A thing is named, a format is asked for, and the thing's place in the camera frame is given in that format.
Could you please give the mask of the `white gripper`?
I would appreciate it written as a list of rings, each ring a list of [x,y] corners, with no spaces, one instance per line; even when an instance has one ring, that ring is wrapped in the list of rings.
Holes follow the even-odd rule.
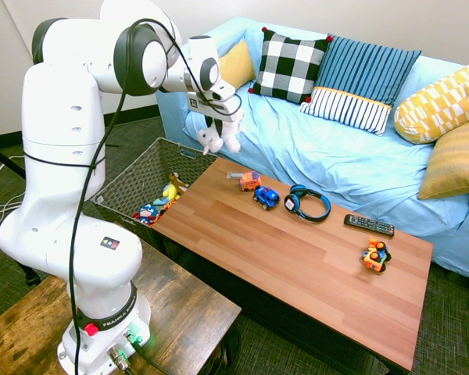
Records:
[[[223,121],[236,123],[243,119],[242,102],[237,95],[225,100],[217,100],[213,98],[202,99],[199,93],[188,92],[187,99],[188,108],[191,111],[205,116],[207,127],[211,127],[215,123],[219,136],[222,135]]]

